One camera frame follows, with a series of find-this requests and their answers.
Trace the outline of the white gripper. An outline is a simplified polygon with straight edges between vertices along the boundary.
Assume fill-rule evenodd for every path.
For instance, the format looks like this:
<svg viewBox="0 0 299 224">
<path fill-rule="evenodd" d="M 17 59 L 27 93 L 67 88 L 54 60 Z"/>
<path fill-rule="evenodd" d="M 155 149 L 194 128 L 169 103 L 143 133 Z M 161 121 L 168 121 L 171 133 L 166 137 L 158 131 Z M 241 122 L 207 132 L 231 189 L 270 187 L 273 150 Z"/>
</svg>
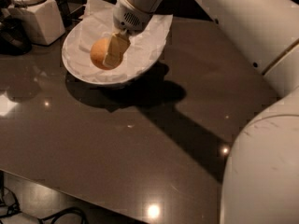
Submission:
<svg viewBox="0 0 299 224">
<path fill-rule="evenodd" d="M 113 22 L 120 32 L 113 33 L 109 39 L 104 67 L 114 69 L 121 64 L 124 53 L 131 45 L 128 33 L 141 33 L 151 18 L 150 13 L 139 10 L 128 0 L 117 0 L 113 8 Z"/>
</svg>

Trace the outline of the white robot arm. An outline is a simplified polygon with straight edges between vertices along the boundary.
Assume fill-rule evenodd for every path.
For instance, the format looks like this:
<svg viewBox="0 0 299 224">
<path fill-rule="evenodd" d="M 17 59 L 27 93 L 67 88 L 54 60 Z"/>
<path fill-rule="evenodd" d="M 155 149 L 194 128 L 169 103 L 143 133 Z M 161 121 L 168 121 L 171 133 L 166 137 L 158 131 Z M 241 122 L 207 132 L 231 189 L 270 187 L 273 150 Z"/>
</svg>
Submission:
<svg viewBox="0 0 299 224">
<path fill-rule="evenodd" d="M 228 158 L 215 135 L 195 130 L 173 106 L 149 117 L 222 183 L 220 224 L 299 224 L 298 6 L 291 0 L 194 0 L 249 61 L 214 71 L 204 51 L 177 57 L 206 104 L 203 114 L 251 110 Z"/>
</svg>

